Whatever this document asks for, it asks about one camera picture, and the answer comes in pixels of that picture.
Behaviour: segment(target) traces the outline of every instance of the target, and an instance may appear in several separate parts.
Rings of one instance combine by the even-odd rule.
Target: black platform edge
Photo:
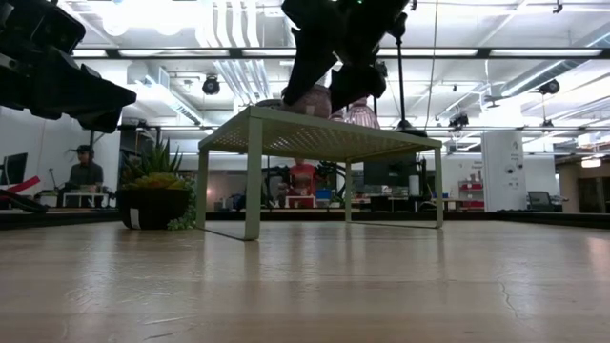
[[[0,231],[120,221],[119,212],[50,212],[0,214]]]
[[[245,220],[245,212],[208,212],[206,220]],[[434,221],[433,212],[355,212],[352,220],[369,221]],[[0,231],[120,221],[118,212],[55,212],[48,214],[0,214]],[[340,212],[262,212],[262,221],[344,221]],[[446,221],[498,220],[546,224],[565,227],[610,229],[609,214],[578,214],[558,212],[446,212]]]
[[[610,229],[610,215],[559,212],[495,212],[492,220],[558,225],[592,229]]]
[[[434,221],[434,212],[355,212],[353,221]],[[446,212],[445,220],[494,220],[487,212]],[[245,220],[245,212],[208,212],[206,220]],[[262,221],[344,221],[341,212],[261,212]]]

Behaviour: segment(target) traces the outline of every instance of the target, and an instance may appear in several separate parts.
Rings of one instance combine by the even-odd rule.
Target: table leg
[[[196,226],[199,229],[206,227],[206,209],[208,206],[208,167],[210,152],[199,151],[199,173],[197,174],[197,217]]]
[[[246,185],[246,231],[244,240],[260,234],[260,185],[262,182],[263,121],[250,118],[248,131],[248,183]]]
[[[435,191],[437,192],[437,229],[443,224],[443,201],[442,201],[442,167],[440,160],[440,148],[435,149]]]
[[[345,163],[345,221],[352,221],[352,162]]]

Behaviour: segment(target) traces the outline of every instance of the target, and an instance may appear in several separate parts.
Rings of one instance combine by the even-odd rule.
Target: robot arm
[[[292,105],[335,63],[330,87],[333,111],[357,99],[381,96],[386,84],[375,68],[379,42],[404,20],[410,0],[285,0],[282,10],[296,24],[295,66],[284,102]]]
[[[113,132],[136,94],[71,58],[85,28],[57,0],[0,0],[0,106]]]

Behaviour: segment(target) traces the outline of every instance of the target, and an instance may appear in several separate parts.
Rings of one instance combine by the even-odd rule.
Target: wooden floor
[[[0,232],[0,341],[610,341],[610,231],[264,227]]]

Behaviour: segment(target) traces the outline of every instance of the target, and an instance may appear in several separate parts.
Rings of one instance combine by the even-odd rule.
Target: computer monitor
[[[27,153],[5,157],[2,166],[0,166],[0,186],[22,183],[26,175],[27,163]]]
[[[414,153],[364,162],[365,185],[408,187],[411,175],[417,175]]]

